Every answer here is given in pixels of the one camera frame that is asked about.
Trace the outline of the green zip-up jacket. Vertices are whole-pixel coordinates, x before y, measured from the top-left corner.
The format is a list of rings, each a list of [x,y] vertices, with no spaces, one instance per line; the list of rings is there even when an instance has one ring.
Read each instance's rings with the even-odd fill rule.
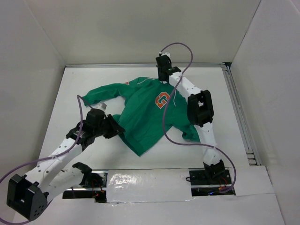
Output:
[[[90,90],[83,99],[96,105],[113,98],[125,99],[121,114],[113,115],[125,129],[120,139],[138,156],[152,148],[171,127],[182,132],[182,138],[199,142],[195,127],[187,117],[187,103],[173,86],[158,79],[138,77],[126,83],[113,83]]]

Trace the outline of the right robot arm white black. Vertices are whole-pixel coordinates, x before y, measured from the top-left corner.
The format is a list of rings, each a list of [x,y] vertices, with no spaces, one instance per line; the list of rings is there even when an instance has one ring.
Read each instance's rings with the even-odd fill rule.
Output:
[[[170,54],[159,53],[156,57],[158,79],[167,82],[179,92],[187,102],[185,115],[197,130],[200,142],[205,147],[203,164],[205,180],[214,184],[221,178],[225,165],[221,153],[216,149],[217,143],[213,132],[214,109],[211,93],[192,84],[178,67],[172,66]]]

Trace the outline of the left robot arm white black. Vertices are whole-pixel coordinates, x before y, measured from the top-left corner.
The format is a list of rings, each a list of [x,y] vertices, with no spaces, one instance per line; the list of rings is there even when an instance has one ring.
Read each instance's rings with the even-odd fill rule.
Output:
[[[100,109],[91,109],[71,129],[58,148],[48,157],[40,160],[24,175],[13,175],[8,182],[7,206],[21,214],[28,221],[36,220],[49,203],[66,189],[92,183],[92,169],[77,162],[69,169],[64,167],[79,156],[97,137],[110,139],[125,132],[110,114]]]

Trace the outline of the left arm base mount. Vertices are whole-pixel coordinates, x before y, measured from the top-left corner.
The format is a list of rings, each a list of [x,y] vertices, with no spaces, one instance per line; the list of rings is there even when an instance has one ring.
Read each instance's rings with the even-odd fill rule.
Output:
[[[88,184],[73,186],[63,192],[62,199],[92,199],[96,203],[107,203],[107,170],[93,170]]]

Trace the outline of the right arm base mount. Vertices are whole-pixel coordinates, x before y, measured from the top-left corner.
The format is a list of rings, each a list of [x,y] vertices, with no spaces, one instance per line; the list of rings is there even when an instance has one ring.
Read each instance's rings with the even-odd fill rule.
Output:
[[[189,170],[189,175],[185,178],[191,186],[191,194],[195,196],[217,196],[217,195],[235,195],[234,189],[221,193],[220,190],[230,187],[232,178],[230,172],[226,169],[216,178],[208,178],[203,169]]]

